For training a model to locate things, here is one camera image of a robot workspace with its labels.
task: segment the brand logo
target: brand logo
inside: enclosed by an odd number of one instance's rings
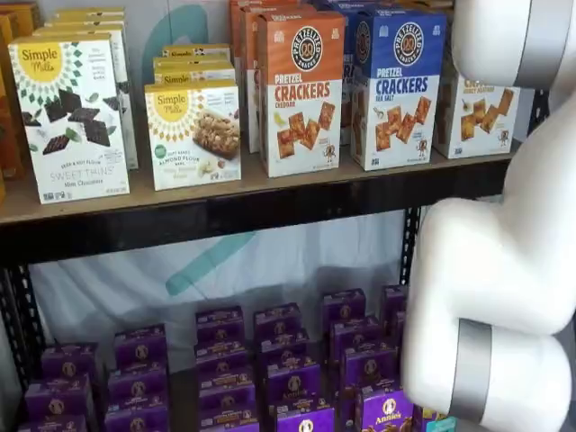
[[[360,63],[365,63],[370,56],[370,28],[366,21],[358,24],[356,29],[356,57]]]
[[[310,72],[322,59],[322,38],[320,33],[310,26],[298,30],[292,41],[292,60],[303,71]]]
[[[424,33],[415,22],[406,22],[394,38],[394,56],[403,66],[412,66],[422,55]]]

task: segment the cracker box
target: cracker box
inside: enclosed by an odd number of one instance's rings
[[[90,430],[97,430],[87,375],[32,382],[24,399],[30,420],[44,420],[53,416],[84,416]]]
[[[244,314],[239,306],[196,313],[198,342],[244,338]]]
[[[276,406],[275,432],[334,432],[334,407],[326,399],[288,400]]]
[[[57,416],[50,420],[20,425],[18,432],[87,432],[87,429],[82,416]]]
[[[110,35],[30,37],[9,46],[41,203],[127,194]]]
[[[412,402],[398,381],[382,380],[356,391],[355,426],[357,430],[373,432],[410,432],[412,410]]]
[[[338,167],[343,49],[339,13],[261,15],[260,137],[268,176]]]
[[[266,368],[268,403],[308,398],[320,392],[320,362],[314,355],[274,360]]]
[[[109,405],[104,419],[107,432],[170,429],[168,398],[164,393],[139,396]]]
[[[227,372],[230,369],[246,366],[249,352],[241,340],[205,342],[194,347],[196,370],[202,373]]]
[[[168,392],[167,368],[164,362],[135,363],[118,369],[108,378],[110,400]]]
[[[254,337],[256,340],[281,335],[302,327],[302,314],[296,303],[287,303],[254,314]]]
[[[360,289],[325,294],[322,297],[322,328],[330,332],[333,321],[362,318],[366,311],[366,297]]]
[[[366,171],[427,163],[446,16],[398,6],[360,15],[352,157]]]
[[[233,81],[146,85],[157,191],[239,180],[238,88]]]
[[[447,418],[432,409],[423,409],[414,405],[412,414],[412,432],[455,432],[456,419]]]
[[[203,56],[205,54],[226,55],[230,61],[230,45],[227,43],[191,43],[188,45],[166,45],[162,49],[164,57]]]
[[[118,368],[139,362],[166,362],[164,324],[117,333],[114,337],[114,353]]]
[[[227,372],[199,373],[198,405],[201,410],[230,408],[237,403],[255,403],[254,374],[248,366]]]
[[[118,98],[110,98],[104,101],[110,108],[121,114],[122,136],[128,169],[138,169],[138,157],[136,153],[136,137],[134,133],[134,110],[130,95],[130,80],[128,76],[128,58],[126,44],[123,36],[124,26],[121,24],[84,25],[67,24],[42,27],[34,32],[39,36],[56,36],[63,34],[110,34],[112,46],[112,61],[114,64],[114,76]]]
[[[199,431],[258,431],[258,414],[253,403],[236,404],[229,408],[201,410],[198,415]]]
[[[380,322],[374,315],[333,322],[330,325],[330,362],[338,365],[346,347],[378,339],[381,335]]]

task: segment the cardboard box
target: cardboard box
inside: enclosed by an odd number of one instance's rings
[[[105,102],[117,97],[110,35],[22,38],[9,50],[40,202],[127,194],[121,116]]]
[[[430,160],[446,16],[374,8],[356,19],[352,157],[366,171]]]
[[[167,362],[164,324],[116,333],[114,353],[118,368],[140,362]]]
[[[198,342],[244,338],[244,314],[239,306],[196,312]]]
[[[166,364],[135,363],[118,369],[108,378],[108,393],[112,402],[154,393],[168,393]]]
[[[170,430],[168,398],[164,393],[139,396],[111,404],[104,419],[107,432]]]
[[[338,167],[343,50],[339,13],[260,16],[261,157],[268,176]]]
[[[238,88],[230,80],[147,85],[157,191],[239,180]]]
[[[237,403],[256,403],[254,374],[249,366],[227,372],[198,374],[200,410],[229,409]]]

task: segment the purple box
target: purple box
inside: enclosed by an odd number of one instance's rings
[[[244,338],[244,315],[239,306],[196,313],[198,342]]]
[[[360,289],[325,294],[322,297],[322,330],[330,332],[334,321],[362,318],[366,311],[366,297]]]
[[[276,432],[334,432],[334,408],[323,398],[288,400],[276,406]]]
[[[167,362],[164,324],[117,333],[114,352],[119,369],[138,362]]]
[[[226,373],[200,373],[198,389],[198,405],[201,410],[256,402],[254,374],[249,366]]]
[[[20,425],[18,432],[86,432],[86,421],[82,416],[58,416]]]
[[[199,373],[227,372],[248,365],[250,360],[246,342],[240,340],[198,344],[194,347],[194,353]]]
[[[255,340],[281,335],[301,327],[302,314],[296,303],[283,304],[254,314]]]
[[[330,325],[330,363],[338,365],[344,348],[382,337],[382,327],[374,315]]]
[[[24,398],[30,420],[44,420],[53,416],[84,416],[90,430],[96,430],[95,407],[88,375],[73,379],[34,381]]]
[[[340,390],[359,383],[394,378],[398,375],[396,369],[396,349],[383,340],[348,347],[340,362]]]
[[[127,430],[170,430],[168,401],[165,393],[123,400],[108,406],[104,420],[107,432]]]
[[[386,336],[390,335],[390,323],[396,312],[406,311],[408,287],[406,285],[391,285],[382,288],[380,299],[380,321]]]
[[[110,401],[168,392],[164,362],[135,363],[111,373],[108,379]]]
[[[256,404],[236,404],[231,408],[205,409],[198,415],[198,430],[258,431]]]
[[[356,391],[355,426],[374,432],[409,432],[413,407],[396,380],[366,385]]]

